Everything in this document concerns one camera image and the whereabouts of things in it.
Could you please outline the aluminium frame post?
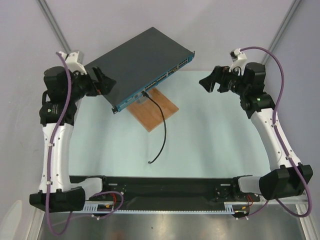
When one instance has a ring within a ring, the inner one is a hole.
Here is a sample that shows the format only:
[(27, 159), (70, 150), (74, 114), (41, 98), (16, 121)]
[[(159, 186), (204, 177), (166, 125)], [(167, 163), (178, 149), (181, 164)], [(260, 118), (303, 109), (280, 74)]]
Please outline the aluminium frame post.
[(36, 0), (45, 20), (53, 32), (58, 44), (64, 52), (71, 52), (70, 45), (46, 0)]
[(267, 48), (271, 53), (274, 53), (289, 28), (293, 18), (301, 7), (303, 0), (293, 0), (288, 11), (286, 12), (281, 24), (279, 25), (269, 47)]

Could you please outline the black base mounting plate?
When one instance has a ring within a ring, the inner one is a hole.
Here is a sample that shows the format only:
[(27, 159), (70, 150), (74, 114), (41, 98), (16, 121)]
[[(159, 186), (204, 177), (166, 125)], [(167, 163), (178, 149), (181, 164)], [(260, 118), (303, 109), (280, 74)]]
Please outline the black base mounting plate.
[(111, 201), (123, 193), (122, 211), (219, 211), (225, 202), (259, 202), (254, 193), (241, 193), (232, 178), (102, 177), (101, 196)]

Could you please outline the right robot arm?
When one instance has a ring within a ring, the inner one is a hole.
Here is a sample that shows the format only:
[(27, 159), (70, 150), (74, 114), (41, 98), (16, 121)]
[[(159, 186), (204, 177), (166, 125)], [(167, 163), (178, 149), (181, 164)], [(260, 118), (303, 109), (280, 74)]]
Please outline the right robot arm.
[(280, 125), (276, 105), (264, 91), (266, 68), (263, 64), (249, 62), (242, 75), (229, 66), (217, 65), (199, 84), (211, 93), (215, 84), (218, 92), (231, 91), (239, 96), (240, 106), (255, 126), (269, 160), (270, 172), (264, 176), (239, 176), (237, 184), (230, 188), (230, 195), (242, 201), (248, 193), (258, 194), (266, 200), (300, 196), (305, 191), (303, 183), (313, 176), (310, 165), (301, 163), (292, 150)]

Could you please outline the dark grey network switch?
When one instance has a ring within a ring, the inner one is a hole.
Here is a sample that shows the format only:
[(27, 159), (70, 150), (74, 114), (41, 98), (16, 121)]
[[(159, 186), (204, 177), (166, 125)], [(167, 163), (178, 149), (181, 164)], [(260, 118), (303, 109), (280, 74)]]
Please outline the dark grey network switch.
[(190, 63), (195, 52), (180, 45), (155, 27), (131, 38), (85, 65), (92, 79), (93, 71), (116, 81), (104, 95), (114, 114), (122, 111), (166, 78)]

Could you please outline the metal switch stand bracket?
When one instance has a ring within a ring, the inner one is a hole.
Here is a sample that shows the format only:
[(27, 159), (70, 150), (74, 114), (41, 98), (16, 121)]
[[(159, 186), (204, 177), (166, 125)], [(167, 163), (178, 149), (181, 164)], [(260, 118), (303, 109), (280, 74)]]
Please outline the metal switch stand bracket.
[(143, 103), (145, 103), (149, 98), (145, 95), (141, 95), (139, 98), (137, 98), (137, 100), (135, 101), (137, 104), (141, 105)]

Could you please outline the aluminium frame post right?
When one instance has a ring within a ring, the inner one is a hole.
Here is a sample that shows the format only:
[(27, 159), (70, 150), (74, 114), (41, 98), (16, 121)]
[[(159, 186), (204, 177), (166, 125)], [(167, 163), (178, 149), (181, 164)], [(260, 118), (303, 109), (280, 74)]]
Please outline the aluminium frame post right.
[(279, 25), (269, 47), (267, 48), (271, 53), (274, 53), (289, 28), (293, 18), (301, 7), (303, 0), (293, 0), (288, 11), (286, 12), (281, 24)]

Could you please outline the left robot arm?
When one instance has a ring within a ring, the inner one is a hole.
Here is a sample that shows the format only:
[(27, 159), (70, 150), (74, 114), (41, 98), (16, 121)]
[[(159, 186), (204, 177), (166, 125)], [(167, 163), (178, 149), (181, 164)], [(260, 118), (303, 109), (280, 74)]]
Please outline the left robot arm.
[(77, 103), (85, 96), (109, 93), (116, 81), (99, 67), (92, 67), (88, 74), (63, 66), (47, 69), (43, 81), (46, 91), (39, 111), (44, 137), (43, 170), (38, 192), (30, 194), (29, 203), (49, 213), (81, 211), (93, 195), (99, 200), (107, 199), (110, 187), (102, 183), (101, 177), (71, 183), (69, 149)]

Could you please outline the aluminium front rail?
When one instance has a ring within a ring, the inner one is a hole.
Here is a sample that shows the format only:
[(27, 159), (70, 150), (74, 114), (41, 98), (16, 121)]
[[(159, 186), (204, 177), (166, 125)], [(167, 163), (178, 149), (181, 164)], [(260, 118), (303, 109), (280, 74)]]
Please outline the aluminium front rail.
[(307, 205), (308, 204), (308, 196), (303, 193), (299, 196), (290, 196), (290, 197), (284, 197), (278, 199), (280, 202), (282, 202), (284, 205)]

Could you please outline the aluminium frame post left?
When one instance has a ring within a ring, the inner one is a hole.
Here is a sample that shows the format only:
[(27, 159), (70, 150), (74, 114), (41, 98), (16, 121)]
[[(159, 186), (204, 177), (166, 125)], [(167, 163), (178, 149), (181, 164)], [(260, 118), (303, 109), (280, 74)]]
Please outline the aluminium frame post left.
[(53, 32), (58, 44), (64, 52), (71, 52), (70, 45), (46, 0), (36, 0), (45, 20)]

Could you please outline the wooden base board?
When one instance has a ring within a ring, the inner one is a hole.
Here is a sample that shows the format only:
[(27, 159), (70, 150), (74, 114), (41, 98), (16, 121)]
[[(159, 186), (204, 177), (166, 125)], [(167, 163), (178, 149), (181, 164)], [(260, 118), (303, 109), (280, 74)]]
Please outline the wooden base board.
[[(179, 110), (179, 108), (157, 88), (151, 89), (148, 95), (160, 106), (165, 120)], [(127, 109), (148, 132), (151, 132), (163, 123), (160, 109), (150, 99), (143, 104), (137, 104), (135, 101), (131, 103)]]

